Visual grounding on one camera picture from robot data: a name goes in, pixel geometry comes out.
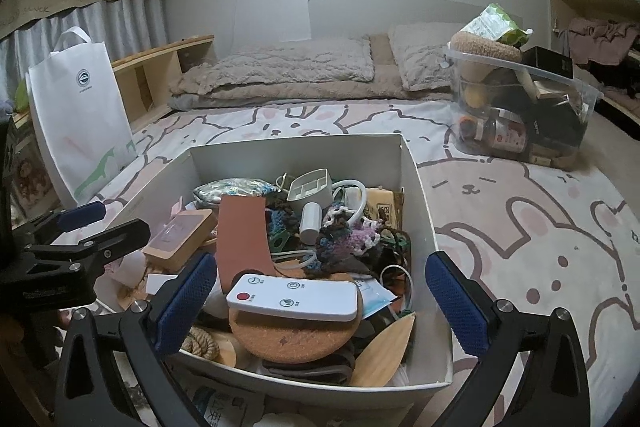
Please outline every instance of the shopping bag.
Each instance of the shopping bag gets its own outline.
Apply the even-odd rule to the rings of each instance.
[[[81,44],[61,50],[65,38]],[[65,208],[85,204],[136,158],[107,49],[81,28],[63,32],[26,75],[31,120],[45,167]]]

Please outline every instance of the bag handle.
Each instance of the bag handle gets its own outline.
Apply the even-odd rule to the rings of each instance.
[[[62,41],[64,40],[65,35],[69,35],[69,34],[75,34],[76,36],[80,37],[84,42],[88,42],[89,44],[92,44],[91,37],[87,35],[87,33],[80,26],[72,26],[68,30],[60,33],[60,36],[58,37],[58,42],[56,42],[56,45],[53,48],[55,52],[58,52],[61,50]]]

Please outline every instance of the plastic storage box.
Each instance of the plastic storage box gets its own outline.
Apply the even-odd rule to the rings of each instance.
[[[445,55],[455,73],[457,149],[572,168],[599,90],[516,62],[448,48]]]
[[[406,355],[406,385],[369,388],[305,383],[226,367],[186,351],[174,357],[198,373],[235,387],[332,409],[394,409],[426,400],[452,382],[452,336],[426,285],[425,263],[438,246],[414,158],[399,134],[287,137],[193,147],[158,172],[110,227],[139,217],[153,232],[161,230],[180,197],[185,202],[193,200],[193,189],[212,180],[275,180],[286,171],[311,172],[328,165],[338,180],[355,179],[367,187],[382,185],[404,192],[402,229],[412,240],[412,307],[416,313]],[[112,279],[100,277],[95,290],[101,302],[121,309],[116,299],[118,285]]]

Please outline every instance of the remote control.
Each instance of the remote control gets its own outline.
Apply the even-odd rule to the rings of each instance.
[[[348,281],[286,279],[248,273],[226,296],[230,308],[260,315],[349,322],[358,314],[358,287]]]

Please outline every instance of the green print on bag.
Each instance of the green print on bag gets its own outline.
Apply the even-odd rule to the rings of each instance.
[[[98,166],[95,168],[95,171],[92,172],[91,175],[87,179],[85,179],[85,181],[82,182],[78,188],[76,188],[76,190],[74,192],[74,197],[76,198],[76,200],[80,197],[80,194],[82,194],[89,185],[91,185],[94,182],[97,182],[100,178],[106,178],[107,177],[107,173],[105,172],[105,169],[107,167],[107,160],[109,158],[114,158],[115,159],[115,157],[116,157],[115,147],[113,147],[98,162]]]

